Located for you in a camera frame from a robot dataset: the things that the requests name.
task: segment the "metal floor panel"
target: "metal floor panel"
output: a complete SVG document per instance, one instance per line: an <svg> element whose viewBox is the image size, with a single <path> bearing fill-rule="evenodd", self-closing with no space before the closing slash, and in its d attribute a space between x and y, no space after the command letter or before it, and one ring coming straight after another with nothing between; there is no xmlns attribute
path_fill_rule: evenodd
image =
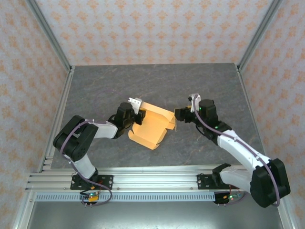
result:
<svg viewBox="0 0 305 229"><path fill-rule="evenodd" d="M28 229L282 229L277 208L249 196L239 204L113 202L85 208L76 202L36 202Z"/></svg>

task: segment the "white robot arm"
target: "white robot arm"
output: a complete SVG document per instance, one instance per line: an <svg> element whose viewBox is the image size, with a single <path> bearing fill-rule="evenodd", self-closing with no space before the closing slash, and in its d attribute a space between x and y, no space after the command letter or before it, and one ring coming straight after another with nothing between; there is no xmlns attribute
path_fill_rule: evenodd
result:
<svg viewBox="0 0 305 229"><path fill-rule="evenodd" d="M87 155L92 140L118 138L133 123L141 125L145 117L145 111L140 110L141 103L141 99L129 98L128 103L121 103L117 113L102 124L75 115L55 137L53 145L72 163L81 177L96 182L98 171ZM77 126L79 128L67 139Z"/></svg>
<svg viewBox="0 0 305 229"><path fill-rule="evenodd" d="M213 170L216 186L229 184L250 193L261 206L267 207L290 193L290 186L281 160L271 160L243 141L229 125L218 120L213 100L201 100L198 94L189 96L192 106L175 109L178 121L195 123L206 138L234 156L246 169L242 172L230 164Z"/></svg>

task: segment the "enclosure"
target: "enclosure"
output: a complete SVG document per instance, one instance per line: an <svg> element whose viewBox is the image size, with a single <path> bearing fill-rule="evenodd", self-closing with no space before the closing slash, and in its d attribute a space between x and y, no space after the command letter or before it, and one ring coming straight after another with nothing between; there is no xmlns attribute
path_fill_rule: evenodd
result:
<svg viewBox="0 0 305 229"><path fill-rule="evenodd" d="M1 228L304 228L305 4L5 0L0 10ZM52 143L74 115L103 122L129 97L174 111L192 93L284 162L291 193L279 207L248 196L218 208L212 189L201 198L196 175L244 167L184 122L155 150L127 132L94 139L88 156L114 175L116 198L93 209L73 201L74 170Z"/></svg>

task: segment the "aluminum frame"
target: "aluminum frame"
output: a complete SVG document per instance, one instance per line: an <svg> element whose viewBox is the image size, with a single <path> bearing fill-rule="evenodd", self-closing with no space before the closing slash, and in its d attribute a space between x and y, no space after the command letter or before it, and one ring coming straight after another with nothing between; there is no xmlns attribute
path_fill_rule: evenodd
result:
<svg viewBox="0 0 305 229"><path fill-rule="evenodd" d="M113 192L203 192L198 189L197 175L211 174L212 169L217 166L98 168L98 171L99 174L114 175ZM242 165L235 167L246 171ZM26 191L79 192L70 190L73 172L72 169L48 169L43 170L42 173L32 173Z"/></svg>
<svg viewBox="0 0 305 229"><path fill-rule="evenodd" d="M36 195L36 192L29 192L24 194L14 225L12 227L13 229L26 229L28 227L34 208Z"/></svg>
<svg viewBox="0 0 305 229"><path fill-rule="evenodd" d="M46 158L52 158L55 152L55 148L53 147L53 139L56 134L59 132L63 117L63 112L65 110L66 102L68 99L69 89L72 82L73 74L74 74L75 66L71 68L71 70L67 73L66 81L61 91L61 98L58 102L56 115L52 122L52 129L50 130L48 142L46 143L46 147L43 151L43 157L40 160L37 172L40 173L42 171L42 167L44 166L44 161Z"/></svg>
<svg viewBox="0 0 305 229"><path fill-rule="evenodd" d="M237 74L238 74L240 83L242 85L243 91L244 91L244 95L246 97L246 101L247 101L247 104L248 104L248 107L249 107L249 110L251 113L251 117L253 119L253 123L254 123L255 129L256 129L257 135L258 135L260 141L262 142L262 138L261 138L262 135L256 125L256 121L254 118L254 111L251 107L250 100L248 98L248 94L247 94L247 91L246 91L246 88L244 85L241 69L239 69L238 66L236 66L236 70L237 70ZM263 144L262 144L262 147L263 147L263 151L264 151L265 155L267 155L267 151ZM277 208L279 211L279 215L280 215L280 218L282 221L283 228L284 229L298 229L298 228L301 229L301 226L298 225L298 220L295 218L295 215L292 214L292 212L293 212L292 205L293 205L293 200L291 199L290 196L286 196L281 199L281 204Z"/></svg>
<svg viewBox="0 0 305 229"><path fill-rule="evenodd" d="M258 45L259 41L263 37L264 32L268 28L268 25L270 24L272 18L277 13L277 10L278 10L279 6L281 5L282 1L283 0L273 0L273 2L271 3L266 15L264 16L262 22L258 26L258 28L254 34L254 37L252 38L249 46L247 47L242 59L240 60L240 62L238 64L238 69L240 71L242 71L244 69L248 60L254 53L256 46Z"/></svg>
<svg viewBox="0 0 305 229"><path fill-rule="evenodd" d="M29 6L29 8L32 10L34 16L36 17L38 23L40 24L42 30L44 31L45 35L49 39L53 49L55 50L58 58L60 59L62 65L65 67L67 71L71 69L71 65L69 64L69 61L63 52L61 46L59 45L59 42L57 41L50 25L48 24L47 20L45 19L44 15L42 14L42 11L37 4L36 0L25 0Z"/></svg>

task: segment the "cable ruler strip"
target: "cable ruler strip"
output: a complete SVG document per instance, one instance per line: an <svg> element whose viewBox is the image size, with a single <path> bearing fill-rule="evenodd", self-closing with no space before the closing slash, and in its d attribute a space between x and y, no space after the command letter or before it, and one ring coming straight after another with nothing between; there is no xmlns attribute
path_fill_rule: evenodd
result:
<svg viewBox="0 0 305 229"><path fill-rule="evenodd" d="M36 202L79 202L82 195L69 192L38 192ZM108 193L100 193L100 200L109 198ZM113 193L111 202L198 202L215 201L213 192L190 193L190 192L155 192L155 193Z"/></svg>

